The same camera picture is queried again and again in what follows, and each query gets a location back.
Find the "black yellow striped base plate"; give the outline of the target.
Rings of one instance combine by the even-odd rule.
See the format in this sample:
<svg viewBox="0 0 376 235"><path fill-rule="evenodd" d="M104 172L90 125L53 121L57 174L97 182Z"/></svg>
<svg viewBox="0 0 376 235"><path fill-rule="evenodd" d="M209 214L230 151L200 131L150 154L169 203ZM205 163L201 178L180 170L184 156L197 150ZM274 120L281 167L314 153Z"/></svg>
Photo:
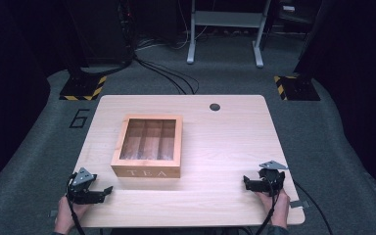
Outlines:
<svg viewBox="0 0 376 235"><path fill-rule="evenodd" d="M60 92L60 100L92 101L100 95L106 82L105 76L90 76L81 79L70 77Z"/></svg>
<svg viewBox="0 0 376 235"><path fill-rule="evenodd" d="M274 77L277 91L284 101L319 101L320 97L310 79L299 76Z"/></svg>

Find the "wooden tea box glass lid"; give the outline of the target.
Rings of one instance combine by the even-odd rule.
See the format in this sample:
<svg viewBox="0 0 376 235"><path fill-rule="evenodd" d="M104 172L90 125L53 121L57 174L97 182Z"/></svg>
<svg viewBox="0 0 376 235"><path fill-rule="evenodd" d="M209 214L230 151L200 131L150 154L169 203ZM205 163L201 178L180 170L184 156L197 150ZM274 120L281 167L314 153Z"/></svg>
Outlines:
<svg viewBox="0 0 376 235"><path fill-rule="evenodd" d="M111 168L117 177L179 178L183 117L126 115Z"/></svg>

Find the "white metal stand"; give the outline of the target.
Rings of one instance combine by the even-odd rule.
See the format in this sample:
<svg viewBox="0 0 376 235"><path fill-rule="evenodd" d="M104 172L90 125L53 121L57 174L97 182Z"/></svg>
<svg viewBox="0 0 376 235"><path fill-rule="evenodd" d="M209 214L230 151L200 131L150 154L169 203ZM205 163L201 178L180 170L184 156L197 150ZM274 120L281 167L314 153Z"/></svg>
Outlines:
<svg viewBox="0 0 376 235"><path fill-rule="evenodd" d="M214 12L199 11L196 9L196 0L191 0L191 28L190 44L187 54L187 64L192 65L195 61L196 50L196 27L200 26L228 26L241 28L254 28L258 30L257 38L252 42L256 66L261 69L263 60L260 50L260 42L263 36L268 11L272 0L264 0L264 8L261 13L239 12Z"/></svg>

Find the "person's left hand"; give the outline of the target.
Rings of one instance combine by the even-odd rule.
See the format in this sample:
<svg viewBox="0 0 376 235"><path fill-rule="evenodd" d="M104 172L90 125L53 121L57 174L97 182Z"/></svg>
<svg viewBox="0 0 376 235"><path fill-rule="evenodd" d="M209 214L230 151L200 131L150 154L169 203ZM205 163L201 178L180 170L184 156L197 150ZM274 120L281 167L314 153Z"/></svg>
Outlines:
<svg viewBox="0 0 376 235"><path fill-rule="evenodd" d="M83 218L89 208L90 205L72 205L72 209L75 212L78 220ZM73 228L74 221L71 215L69 201L66 196L63 196L58 203L58 214L55 219L55 227L53 232L61 235L68 235Z"/></svg>

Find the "person's right hand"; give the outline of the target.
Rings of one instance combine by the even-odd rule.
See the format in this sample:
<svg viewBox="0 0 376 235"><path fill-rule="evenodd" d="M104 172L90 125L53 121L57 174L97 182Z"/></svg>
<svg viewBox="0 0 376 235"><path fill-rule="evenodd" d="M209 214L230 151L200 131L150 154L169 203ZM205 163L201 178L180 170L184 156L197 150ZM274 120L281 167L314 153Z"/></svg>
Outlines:
<svg viewBox="0 0 376 235"><path fill-rule="evenodd" d="M286 229L290 208L289 195L284 190L281 190L277 195L277 201L275 205L272 205L272 198L267 196L266 194L256 192L256 195L261 200L266 213L270 213L271 208L274 208L274 211L272 212L269 220L270 224Z"/></svg>

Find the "dark cabinet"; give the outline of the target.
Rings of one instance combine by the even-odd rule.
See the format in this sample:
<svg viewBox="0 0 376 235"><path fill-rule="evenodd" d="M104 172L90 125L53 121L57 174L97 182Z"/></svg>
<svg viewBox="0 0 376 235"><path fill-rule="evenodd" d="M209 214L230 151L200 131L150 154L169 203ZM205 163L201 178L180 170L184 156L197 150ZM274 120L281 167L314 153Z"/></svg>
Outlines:
<svg viewBox="0 0 376 235"><path fill-rule="evenodd" d="M88 65L123 65L132 59L129 9L124 0L67 0Z"/></svg>

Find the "dark curtain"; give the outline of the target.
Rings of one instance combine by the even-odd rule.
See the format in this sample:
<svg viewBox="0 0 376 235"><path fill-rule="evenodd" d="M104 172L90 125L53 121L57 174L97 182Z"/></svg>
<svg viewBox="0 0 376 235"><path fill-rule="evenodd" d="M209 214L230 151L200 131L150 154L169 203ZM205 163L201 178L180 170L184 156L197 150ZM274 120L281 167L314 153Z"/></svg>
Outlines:
<svg viewBox="0 0 376 235"><path fill-rule="evenodd" d="M60 68L48 0L0 0L0 171L45 107Z"/></svg>
<svg viewBox="0 0 376 235"><path fill-rule="evenodd" d="M348 141L376 180L376 0L323 0L296 71L329 92Z"/></svg>

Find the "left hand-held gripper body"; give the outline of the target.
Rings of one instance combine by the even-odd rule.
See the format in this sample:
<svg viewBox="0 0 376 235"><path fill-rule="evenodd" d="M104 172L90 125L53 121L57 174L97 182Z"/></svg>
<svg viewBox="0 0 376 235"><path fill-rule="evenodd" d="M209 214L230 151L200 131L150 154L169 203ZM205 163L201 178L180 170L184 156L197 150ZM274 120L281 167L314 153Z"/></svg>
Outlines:
<svg viewBox="0 0 376 235"><path fill-rule="evenodd" d="M67 198L78 205L96 204L98 195L91 192L89 187L97 178L96 174L90 173L84 167L72 174L67 183Z"/></svg>

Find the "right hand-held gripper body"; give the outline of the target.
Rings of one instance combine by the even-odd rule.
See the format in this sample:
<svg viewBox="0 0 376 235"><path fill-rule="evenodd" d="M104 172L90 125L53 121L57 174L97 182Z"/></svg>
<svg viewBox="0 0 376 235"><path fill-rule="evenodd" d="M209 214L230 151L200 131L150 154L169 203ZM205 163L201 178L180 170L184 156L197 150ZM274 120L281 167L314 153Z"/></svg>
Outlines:
<svg viewBox="0 0 376 235"><path fill-rule="evenodd" d="M267 192L270 196L275 196L283 188L285 180L284 169L287 167L276 161L269 161L259 165L261 170L258 172L259 177L267 184Z"/></svg>

